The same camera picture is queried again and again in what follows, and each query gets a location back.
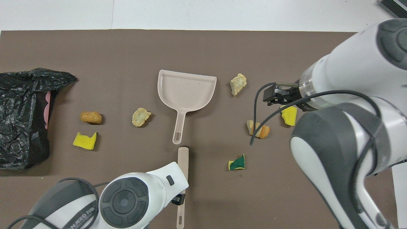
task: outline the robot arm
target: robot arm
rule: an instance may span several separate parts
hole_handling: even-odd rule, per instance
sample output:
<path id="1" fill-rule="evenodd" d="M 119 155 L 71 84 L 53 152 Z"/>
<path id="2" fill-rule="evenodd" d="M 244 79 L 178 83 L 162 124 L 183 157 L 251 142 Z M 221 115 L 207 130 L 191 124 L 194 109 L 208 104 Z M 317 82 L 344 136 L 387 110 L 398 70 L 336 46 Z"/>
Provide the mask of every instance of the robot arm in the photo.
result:
<path id="1" fill-rule="evenodd" d="M 354 95 L 309 99 L 299 107 L 318 110 L 298 121 L 290 145 L 341 228 L 392 228 L 363 183 L 366 176 L 407 158 L 407 19 L 353 35 L 309 67 L 297 83 L 288 90 L 273 85 L 263 101 L 287 104 L 320 92 L 352 90 L 369 96 L 379 108 L 378 115 Z"/>
<path id="2" fill-rule="evenodd" d="M 31 209 L 21 229 L 145 229 L 170 202 L 182 204 L 179 193 L 188 182 L 172 162 L 147 173 L 121 175 L 102 191 L 79 178 L 58 182 Z"/>

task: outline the dustpan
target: dustpan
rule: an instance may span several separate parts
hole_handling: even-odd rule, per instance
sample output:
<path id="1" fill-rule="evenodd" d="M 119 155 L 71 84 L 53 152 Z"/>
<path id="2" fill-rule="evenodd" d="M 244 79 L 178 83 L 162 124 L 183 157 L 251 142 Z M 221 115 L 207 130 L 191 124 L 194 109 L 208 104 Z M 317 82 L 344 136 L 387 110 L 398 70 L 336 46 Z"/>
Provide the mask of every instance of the dustpan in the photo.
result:
<path id="1" fill-rule="evenodd" d="M 216 77 L 161 70 L 158 74 L 158 95 L 168 107 L 177 111 L 173 143 L 182 140 L 185 115 L 206 106 L 215 91 Z"/>

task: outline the dustpan handle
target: dustpan handle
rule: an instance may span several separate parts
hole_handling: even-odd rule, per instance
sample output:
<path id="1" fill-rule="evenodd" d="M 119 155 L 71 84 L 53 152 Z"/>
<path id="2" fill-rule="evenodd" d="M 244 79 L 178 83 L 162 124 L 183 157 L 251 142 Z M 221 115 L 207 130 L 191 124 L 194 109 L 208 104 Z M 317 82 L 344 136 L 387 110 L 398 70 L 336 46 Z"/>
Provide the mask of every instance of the dustpan handle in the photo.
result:
<path id="1" fill-rule="evenodd" d="M 185 114 L 186 112 L 184 111 L 177 111 L 177 121 L 175 123 L 173 136 L 173 143 L 176 145 L 179 145 L 182 140 L 182 130 L 184 128 Z"/>

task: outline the trash bag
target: trash bag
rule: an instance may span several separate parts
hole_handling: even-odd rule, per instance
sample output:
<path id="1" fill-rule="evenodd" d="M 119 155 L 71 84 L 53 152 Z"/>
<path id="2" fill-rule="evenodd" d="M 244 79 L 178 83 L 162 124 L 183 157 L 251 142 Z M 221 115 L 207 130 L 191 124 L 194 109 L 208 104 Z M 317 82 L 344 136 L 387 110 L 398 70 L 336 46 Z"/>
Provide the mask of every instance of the trash bag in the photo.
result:
<path id="1" fill-rule="evenodd" d="M 21 170 L 48 158 L 53 98 L 76 80 L 44 68 L 0 73 L 0 169 Z"/>

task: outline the brown surface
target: brown surface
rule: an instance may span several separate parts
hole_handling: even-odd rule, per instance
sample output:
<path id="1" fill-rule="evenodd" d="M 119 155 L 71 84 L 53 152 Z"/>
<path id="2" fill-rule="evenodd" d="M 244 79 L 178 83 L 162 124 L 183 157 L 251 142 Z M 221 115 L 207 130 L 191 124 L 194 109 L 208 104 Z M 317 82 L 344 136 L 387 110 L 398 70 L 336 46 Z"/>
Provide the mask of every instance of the brown surface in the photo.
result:
<path id="1" fill-rule="evenodd" d="M 318 192 L 289 149 L 292 128 L 280 117 L 270 135 L 249 145 L 258 88 L 294 82 L 351 33 L 246 31 L 3 31 L 0 72 L 36 67 L 67 71 L 79 81 L 57 96 L 49 123 L 51 156 L 27 171 L 0 171 L 0 228 L 25 215 L 58 180 L 75 176 L 93 184 L 127 172 L 147 172 L 177 160 L 172 144 L 176 112 L 157 93 L 160 69 L 212 75 L 217 88 L 202 110 L 188 113 L 182 145 L 190 147 L 186 229 L 337 228 Z M 233 97 L 229 81 L 238 73 L 247 86 Z M 153 113 L 144 128 L 134 111 Z M 277 109 L 259 104 L 258 118 Z M 103 125 L 81 122 L 82 111 L 98 111 Z M 76 133 L 98 132 L 88 151 L 72 145 Z M 246 155 L 246 169 L 228 171 L 228 160 Z M 391 171 L 367 181 L 379 208 L 397 226 Z M 151 228 L 175 228 L 169 205 Z"/>

